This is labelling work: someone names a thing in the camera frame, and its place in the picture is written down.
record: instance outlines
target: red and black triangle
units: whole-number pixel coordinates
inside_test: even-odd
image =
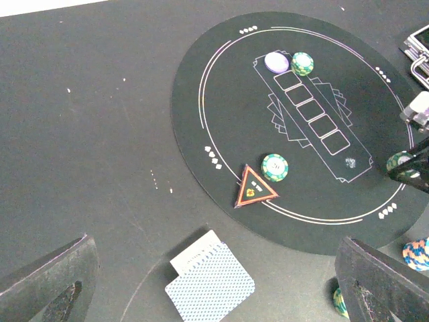
[[[248,165],[241,177],[241,186],[234,208],[274,199],[279,195]]]

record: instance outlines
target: white wall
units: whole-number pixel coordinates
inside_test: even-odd
[[[101,1],[106,0],[0,0],[0,17]]]

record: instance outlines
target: poker mat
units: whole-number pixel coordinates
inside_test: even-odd
[[[265,55],[314,59],[308,76],[274,74]],[[335,255],[342,237],[379,248],[405,233],[424,193],[390,180],[387,159],[423,137],[399,118],[415,97],[362,40],[303,15],[241,15],[203,34],[178,67],[172,123],[203,189],[233,219],[275,243]],[[246,164],[268,154],[289,173],[266,183],[278,198],[234,209]]]

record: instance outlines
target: triangular button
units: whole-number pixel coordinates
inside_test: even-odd
[[[234,208],[274,199],[279,195],[248,165],[244,168],[239,196]]]

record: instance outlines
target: all-in triangle marker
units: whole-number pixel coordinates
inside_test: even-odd
[[[248,164],[246,164],[241,178],[239,196],[234,208],[279,196]]]

